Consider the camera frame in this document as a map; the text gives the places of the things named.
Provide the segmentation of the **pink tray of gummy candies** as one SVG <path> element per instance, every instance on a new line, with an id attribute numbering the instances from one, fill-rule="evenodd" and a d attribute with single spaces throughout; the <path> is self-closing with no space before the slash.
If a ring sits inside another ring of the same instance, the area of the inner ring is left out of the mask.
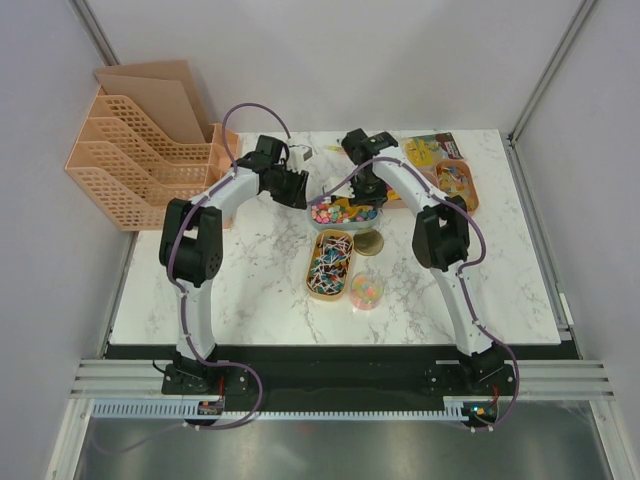
<path id="1" fill-rule="evenodd" d="M 383 209 L 398 209 L 407 207 L 406 203 L 402 200 L 398 193 L 391 188 L 390 185 L 386 185 L 386 194 L 387 199 L 383 204 Z"/>

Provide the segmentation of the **yellow plastic scoop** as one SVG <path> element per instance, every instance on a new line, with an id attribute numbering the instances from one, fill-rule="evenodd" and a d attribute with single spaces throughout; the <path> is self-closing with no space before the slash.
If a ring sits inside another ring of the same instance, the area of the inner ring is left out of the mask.
<path id="1" fill-rule="evenodd" d="M 348 200 L 340 204 L 340 223 L 366 222 L 376 219 L 378 210 L 370 205 L 351 205 Z"/>

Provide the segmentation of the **grey tray of colourful candies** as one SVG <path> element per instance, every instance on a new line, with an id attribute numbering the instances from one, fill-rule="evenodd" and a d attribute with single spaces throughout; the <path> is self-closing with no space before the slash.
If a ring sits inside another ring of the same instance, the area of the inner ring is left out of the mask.
<path id="1" fill-rule="evenodd" d="M 307 218 L 316 231 L 357 231 L 372 228 L 381 218 L 381 211 L 369 205 L 352 206 L 346 197 L 310 205 Z"/>

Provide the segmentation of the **tan tray of lollipops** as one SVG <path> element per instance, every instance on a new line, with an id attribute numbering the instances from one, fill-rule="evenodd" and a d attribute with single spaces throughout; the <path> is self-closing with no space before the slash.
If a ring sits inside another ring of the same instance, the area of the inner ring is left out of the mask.
<path id="1" fill-rule="evenodd" d="M 305 285 L 312 298 L 339 299 L 348 287 L 354 241 L 345 231 L 321 231 L 313 244 Z"/>

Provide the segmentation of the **clear glass jar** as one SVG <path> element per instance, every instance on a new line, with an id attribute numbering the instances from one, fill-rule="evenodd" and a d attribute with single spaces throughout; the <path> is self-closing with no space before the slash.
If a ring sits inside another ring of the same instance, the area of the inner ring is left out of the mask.
<path id="1" fill-rule="evenodd" d="M 357 310 L 375 309 L 381 302 L 385 283 L 380 274 L 361 271 L 351 280 L 349 299 Z"/>

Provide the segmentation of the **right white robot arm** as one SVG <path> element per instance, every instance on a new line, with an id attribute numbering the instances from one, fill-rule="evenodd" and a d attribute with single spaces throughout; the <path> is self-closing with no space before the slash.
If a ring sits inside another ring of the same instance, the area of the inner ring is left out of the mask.
<path id="1" fill-rule="evenodd" d="M 378 208 L 387 187 L 401 197 L 415 216 L 414 256 L 436 280 L 454 327 L 459 364 L 447 366 L 446 372 L 468 394 L 481 393 L 496 381 L 501 394 L 515 397 L 520 378 L 514 352 L 481 320 L 467 272 L 486 257 L 481 230 L 462 197 L 445 195 L 413 165 L 382 155 L 397 145 L 386 131 L 373 136 L 362 129 L 346 133 L 341 147 L 355 165 L 345 180 L 353 201 Z"/>

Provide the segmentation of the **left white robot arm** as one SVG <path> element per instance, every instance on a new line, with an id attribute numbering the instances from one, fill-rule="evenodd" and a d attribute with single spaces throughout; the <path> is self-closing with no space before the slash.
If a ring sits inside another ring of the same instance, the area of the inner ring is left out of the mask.
<path id="1" fill-rule="evenodd" d="M 167 205 L 159 260 L 176 289 L 179 337 L 165 369 L 163 394 L 210 394 L 232 368 L 227 361 L 217 367 L 210 359 L 216 348 L 212 287 L 223 262 L 223 226 L 262 192 L 281 205 L 306 209 L 309 173 L 303 166 L 312 156 L 308 146 L 261 135 L 255 148 L 203 193 Z"/>

